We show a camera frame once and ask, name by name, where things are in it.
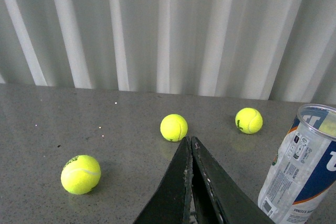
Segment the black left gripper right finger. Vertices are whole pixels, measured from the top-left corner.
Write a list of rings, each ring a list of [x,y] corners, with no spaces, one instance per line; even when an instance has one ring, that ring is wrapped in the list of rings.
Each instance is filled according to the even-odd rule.
[[[191,138],[191,146],[192,191],[198,223],[273,223],[198,138]]]

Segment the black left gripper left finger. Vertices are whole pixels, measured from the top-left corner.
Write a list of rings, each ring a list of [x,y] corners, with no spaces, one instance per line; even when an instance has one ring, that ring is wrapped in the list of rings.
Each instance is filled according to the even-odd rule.
[[[181,140],[156,192],[134,223],[189,223],[192,200],[191,140]]]

